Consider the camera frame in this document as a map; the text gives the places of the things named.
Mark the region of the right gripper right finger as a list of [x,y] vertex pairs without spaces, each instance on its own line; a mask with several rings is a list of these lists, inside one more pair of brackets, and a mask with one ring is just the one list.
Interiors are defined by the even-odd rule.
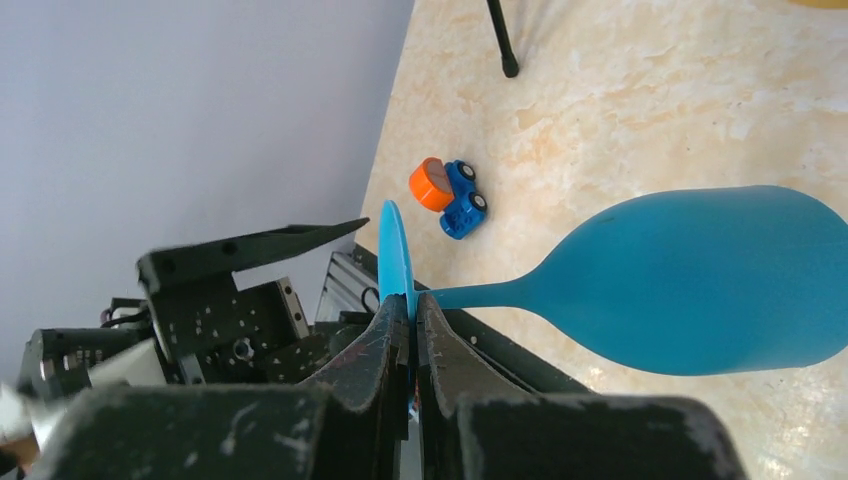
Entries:
[[421,398],[426,479],[743,479],[722,422],[681,397]]

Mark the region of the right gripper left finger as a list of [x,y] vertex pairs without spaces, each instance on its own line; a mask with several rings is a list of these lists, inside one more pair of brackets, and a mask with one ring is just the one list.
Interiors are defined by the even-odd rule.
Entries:
[[369,327],[296,385],[91,389],[35,479],[395,479],[406,430],[407,318],[391,295]]

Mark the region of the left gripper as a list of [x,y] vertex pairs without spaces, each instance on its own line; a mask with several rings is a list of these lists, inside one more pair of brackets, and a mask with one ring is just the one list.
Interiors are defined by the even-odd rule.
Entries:
[[300,301],[286,277],[238,290],[225,274],[300,256],[368,222],[289,225],[141,256],[139,282],[167,363],[187,385],[271,383],[273,357],[310,335]]

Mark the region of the blue plastic goblet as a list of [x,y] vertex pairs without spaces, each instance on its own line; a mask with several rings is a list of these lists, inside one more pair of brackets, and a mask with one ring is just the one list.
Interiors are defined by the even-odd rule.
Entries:
[[430,296],[532,312],[656,374],[802,368],[847,345],[847,223],[779,186],[659,192],[594,215],[519,278]]

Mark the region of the orange plastic goblet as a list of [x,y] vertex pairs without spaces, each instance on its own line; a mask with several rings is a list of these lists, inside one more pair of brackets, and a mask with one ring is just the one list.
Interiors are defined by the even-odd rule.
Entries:
[[848,0],[790,0],[791,3],[804,7],[826,10],[847,10]]

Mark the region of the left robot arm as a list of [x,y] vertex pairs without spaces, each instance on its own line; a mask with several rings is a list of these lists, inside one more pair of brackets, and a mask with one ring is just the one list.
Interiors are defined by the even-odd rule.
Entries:
[[136,263],[140,299],[115,298],[92,328],[38,329],[19,377],[1,387],[4,469],[17,447],[47,443],[78,392],[108,385],[294,384],[329,356],[311,332],[291,282],[239,289],[234,274],[288,260],[358,230],[290,225],[154,249]]

